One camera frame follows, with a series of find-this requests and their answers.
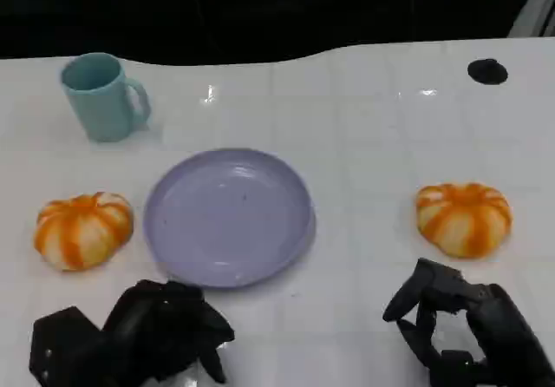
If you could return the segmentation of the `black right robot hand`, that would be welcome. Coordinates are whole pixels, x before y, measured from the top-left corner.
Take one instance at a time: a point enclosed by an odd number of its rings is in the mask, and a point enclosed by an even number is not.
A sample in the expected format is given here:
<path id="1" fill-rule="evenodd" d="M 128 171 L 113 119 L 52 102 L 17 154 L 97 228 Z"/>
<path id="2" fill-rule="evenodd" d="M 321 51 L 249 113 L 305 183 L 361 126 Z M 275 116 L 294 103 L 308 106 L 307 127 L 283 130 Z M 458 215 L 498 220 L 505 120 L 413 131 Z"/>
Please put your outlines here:
<path id="1" fill-rule="evenodd" d="M 480 361 L 467 351 L 437 351 L 432 345 L 438 312 L 460 311 L 485 354 Z M 420 258 L 382 318 L 396 323 L 433 386 L 554 384 L 541 343 L 500 285 L 471 284 L 460 271 Z"/>

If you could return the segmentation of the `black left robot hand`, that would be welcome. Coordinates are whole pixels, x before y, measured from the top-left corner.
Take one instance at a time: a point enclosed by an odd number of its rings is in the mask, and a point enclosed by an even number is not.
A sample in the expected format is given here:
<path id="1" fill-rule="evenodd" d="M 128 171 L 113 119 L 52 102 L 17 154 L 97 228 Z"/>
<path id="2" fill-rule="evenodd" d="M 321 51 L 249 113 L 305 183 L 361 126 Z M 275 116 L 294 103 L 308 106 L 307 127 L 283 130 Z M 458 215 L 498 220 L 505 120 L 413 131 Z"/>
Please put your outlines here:
<path id="1" fill-rule="evenodd" d="M 216 383 L 227 381 L 218 348 L 235 332 L 198 287 L 143 279 L 120 296 L 102 332 L 118 386 L 162 382 L 196 363 Z"/>

